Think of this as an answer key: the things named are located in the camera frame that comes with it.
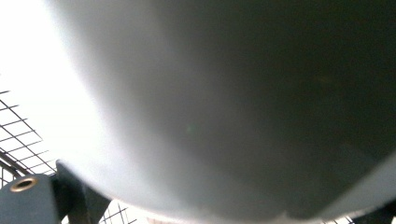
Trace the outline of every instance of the metal wire grid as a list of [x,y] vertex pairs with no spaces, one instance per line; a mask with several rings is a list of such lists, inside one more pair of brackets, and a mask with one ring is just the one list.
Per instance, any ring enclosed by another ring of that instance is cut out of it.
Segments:
[[35,147],[41,136],[16,112],[18,105],[8,105],[0,99],[0,161],[15,176],[30,174],[52,175],[55,159],[48,151]]
[[354,222],[350,217],[341,217],[334,221],[324,222],[323,224],[353,224]]

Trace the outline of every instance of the gray curved surface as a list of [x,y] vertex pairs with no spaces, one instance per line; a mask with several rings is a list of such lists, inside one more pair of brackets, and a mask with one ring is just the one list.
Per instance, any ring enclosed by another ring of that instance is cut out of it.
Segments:
[[[69,155],[67,163],[143,210],[203,221],[334,217],[340,211],[326,208],[395,148],[387,4],[48,8],[103,122],[92,151],[80,149],[90,158]],[[386,192],[362,204],[396,195]]]

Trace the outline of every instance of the bolt hole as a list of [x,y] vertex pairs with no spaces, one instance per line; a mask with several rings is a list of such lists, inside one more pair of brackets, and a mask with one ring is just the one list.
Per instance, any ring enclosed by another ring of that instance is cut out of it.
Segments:
[[11,191],[13,192],[21,192],[27,190],[34,186],[37,183],[37,179],[28,177],[23,180],[18,181],[16,184],[11,186]]

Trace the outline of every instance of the wire grid ceiling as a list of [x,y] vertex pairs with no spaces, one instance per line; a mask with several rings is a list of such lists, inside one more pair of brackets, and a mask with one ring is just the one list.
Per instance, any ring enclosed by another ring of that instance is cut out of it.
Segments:
[[[56,173],[55,158],[40,148],[41,136],[27,122],[27,118],[18,113],[18,105],[9,105],[8,91],[0,91],[0,167],[1,186],[16,177],[31,174],[53,175]],[[105,211],[100,223],[130,224],[153,223],[163,224],[155,219],[137,220],[131,209],[123,203],[113,201]],[[349,217],[343,217],[326,224],[350,224]]]

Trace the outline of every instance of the black mount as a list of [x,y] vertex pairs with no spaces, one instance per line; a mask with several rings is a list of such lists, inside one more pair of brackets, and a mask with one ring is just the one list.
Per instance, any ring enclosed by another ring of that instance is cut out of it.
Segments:
[[0,223],[70,224],[98,223],[111,200],[97,193],[61,162],[56,175],[26,175],[0,189]]

